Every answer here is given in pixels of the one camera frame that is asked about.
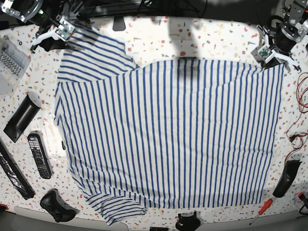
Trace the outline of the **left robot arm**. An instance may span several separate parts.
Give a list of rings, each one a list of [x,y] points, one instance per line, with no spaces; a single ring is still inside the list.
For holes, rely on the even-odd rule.
[[[302,71],[300,62],[292,57],[292,48],[308,34],[308,2],[295,0],[289,6],[282,4],[284,17],[273,15],[265,25],[258,24],[259,46],[252,52],[262,69],[285,64]]]

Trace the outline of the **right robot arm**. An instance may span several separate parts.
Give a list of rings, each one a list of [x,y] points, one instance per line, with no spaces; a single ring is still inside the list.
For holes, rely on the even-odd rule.
[[[0,11],[19,21],[38,26],[30,51],[38,46],[45,51],[70,48],[69,39],[76,28],[70,22],[72,0],[2,0]]]

